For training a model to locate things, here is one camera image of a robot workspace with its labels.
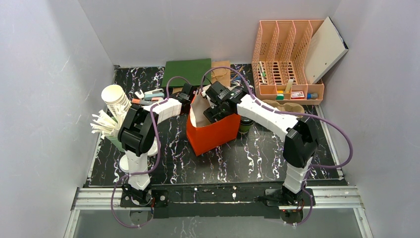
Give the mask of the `orange paper bag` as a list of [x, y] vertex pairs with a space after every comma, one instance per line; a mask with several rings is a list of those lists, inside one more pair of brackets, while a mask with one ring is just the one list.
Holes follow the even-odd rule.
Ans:
[[187, 117], [186, 134], [196, 156], [235, 139], [238, 133], [241, 120], [239, 115], [232, 114], [217, 122], [210, 122], [204, 115], [208, 108], [208, 99], [198, 94], [192, 100]]

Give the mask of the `white lids partial stack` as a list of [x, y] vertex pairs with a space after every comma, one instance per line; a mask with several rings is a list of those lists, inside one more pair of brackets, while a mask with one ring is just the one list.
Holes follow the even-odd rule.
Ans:
[[158, 144], [157, 144], [157, 139], [155, 137], [154, 141], [152, 143], [152, 146], [151, 146], [150, 150], [148, 151], [147, 155], [148, 155], [148, 157], [152, 157], [152, 156], [155, 156], [157, 153], [158, 153]]

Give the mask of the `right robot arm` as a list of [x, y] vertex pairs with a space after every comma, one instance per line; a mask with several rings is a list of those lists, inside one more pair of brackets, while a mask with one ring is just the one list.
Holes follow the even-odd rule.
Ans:
[[201, 87], [200, 95], [210, 104], [204, 111], [210, 122], [239, 115], [276, 134], [283, 141], [283, 158], [287, 163], [282, 191], [291, 197], [302, 193], [309, 166], [319, 146], [318, 135], [309, 117], [281, 112], [242, 86], [226, 87], [215, 82]]

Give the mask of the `single green paper cup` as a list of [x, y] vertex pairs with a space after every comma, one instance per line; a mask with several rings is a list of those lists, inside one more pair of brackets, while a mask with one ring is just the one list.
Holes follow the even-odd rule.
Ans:
[[240, 123], [238, 132], [239, 133], [248, 133], [249, 130], [252, 128], [252, 126], [253, 126], [253, 123], [251, 123], [251, 124], [249, 124], [249, 123], [246, 123], [246, 124]]

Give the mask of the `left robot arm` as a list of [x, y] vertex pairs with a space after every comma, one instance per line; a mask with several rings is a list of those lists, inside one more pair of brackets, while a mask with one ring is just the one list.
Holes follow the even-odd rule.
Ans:
[[146, 107], [131, 106], [118, 133], [118, 141], [128, 159], [127, 184], [122, 190], [137, 200], [145, 200], [150, 173], [160, 163], [161, 143], [157, 125], [189, 112], [197, 87], [185, 83], [182, 90]]

